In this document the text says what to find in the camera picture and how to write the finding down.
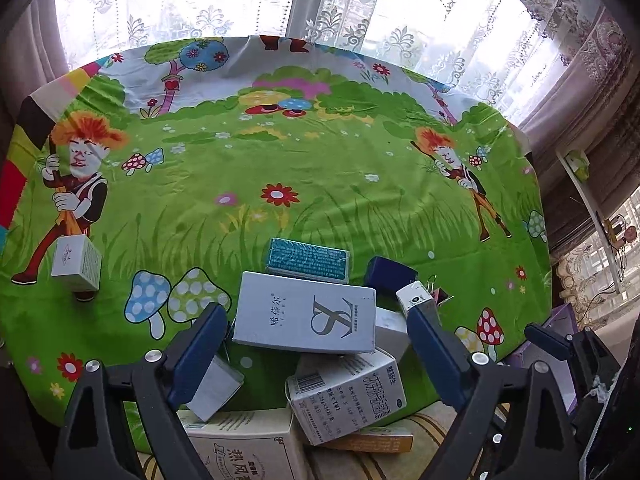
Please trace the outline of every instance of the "cartoon character with orange hair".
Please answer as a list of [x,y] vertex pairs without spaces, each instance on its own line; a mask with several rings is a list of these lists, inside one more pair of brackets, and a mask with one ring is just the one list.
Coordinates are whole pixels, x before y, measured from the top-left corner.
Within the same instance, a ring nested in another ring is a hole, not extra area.
[[[482,220],[481,209],[489,213],[491,218],[502,228],[507,238],[511,238],[511,233],[507,229],[507,226],[491,202],[487,200],[484,187],[482,187],[482,184],[471,170],[460,161],[458,154],[453,149],[455,146],[453,139],[446,135],[439,134],[431,128],[425,127],[416,128],[415,136],[417,142],[412,140],[412,145],[433,159],[436,167],[440,170],[440,174],[457,181],[460,187],[468,189],[471,193],[474,203],[476,204],[478,221],[480,222],[480,241],[485,242],[490,238],[489,231],[486,230],[484,220]],[[448,168],[444,162],[435,158],[433,156],[434,153],[441,156],[441,158],[450,165],[450,168]]]
[[[123,147],[129,139],[125,132],[111,128],[107,118],[77,111],[56,124],[50,140],[57,146],[69,146],[71,174],[60,176],[59,155],[52,153],[46,158],[42,178],[45,186],[56,190],[53,202],[60,215],[33,252],[27,268],[11,278],[17,285],[36,283],[47,249],[58,237],[69,234],[68,224],[74,224],[75,231],[89,234],[91,224],[100,219],[107,198],[107,180],[98,172],[100,165],[112,149]],[[86,301],[93,297],[93,293],[86,294]]]

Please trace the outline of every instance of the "metal bolt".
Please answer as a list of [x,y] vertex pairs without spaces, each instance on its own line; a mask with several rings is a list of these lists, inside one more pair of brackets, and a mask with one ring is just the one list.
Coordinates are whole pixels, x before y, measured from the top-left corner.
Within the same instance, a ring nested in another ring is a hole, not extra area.
[[159,361],[161,357],[162,357],[161,351],[149,350],[149,352],[145,354],[145,361],[148,361],[149,363],[155,363],[156,361]]
[[533,367],[537,372],[541,374],[546,374],[549,371],[549,365],[544,361],[536,361]]
[[483,354],[482,352],[475,352],[471,356],[471,360],[477,365],[483,366],[489,362],[489,356],[487,354]]
[[95,372],[98,368],[100,368],[100,361],[92,359],[87,364],[84,365],[84,368],[87,372]]

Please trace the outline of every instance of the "barcode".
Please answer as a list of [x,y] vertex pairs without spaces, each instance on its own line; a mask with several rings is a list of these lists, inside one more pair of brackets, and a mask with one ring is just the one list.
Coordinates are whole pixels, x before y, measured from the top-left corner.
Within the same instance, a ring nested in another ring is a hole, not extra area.
[[298,390],[301,394],[308,392],[309,390],[315,390],[316,388],[326,386],[326,384],[324,384],[324,379],[318,373],[296,377],[296,381],[298,382]]

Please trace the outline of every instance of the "purple flower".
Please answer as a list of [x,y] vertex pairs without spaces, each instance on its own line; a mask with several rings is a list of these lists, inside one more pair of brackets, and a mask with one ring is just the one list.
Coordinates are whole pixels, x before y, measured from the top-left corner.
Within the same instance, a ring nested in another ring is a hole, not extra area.
[[222,195],[218,195],[214,202],[218,205],[236,205],[238,202],[238,198],[235,193],[223,193]]
[[36,357],[27,357],[27,366],[32,374],[40,375],[42,373],[40,360]]

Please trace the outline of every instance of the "cartoon hand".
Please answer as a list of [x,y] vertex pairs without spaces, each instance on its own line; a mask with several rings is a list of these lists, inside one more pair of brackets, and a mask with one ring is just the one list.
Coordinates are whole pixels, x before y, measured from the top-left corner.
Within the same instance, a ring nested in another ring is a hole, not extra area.
[[476,190],[476,186],[474,186],[474,183],[471,182],[468,178],[461,178],[458,181],[458,185],[465,188],[465,189],[473,189]]
[[74,211],[80,205],[80,199],[73,193],[54,193],[53,202],[58,211]]
[[60,156],[55,154],[49,155],[45,159],[42,177],[44,180],[53,180],[53,172],[58,170],[60,170]]
[[449,170],[447,169],[447,167],[444,165],[444,162],[442,162],[441,160],[436,160],[435,161],[436,164],[436,168],[438,168],[440,170],[440,174],[443,176],[449,176]]

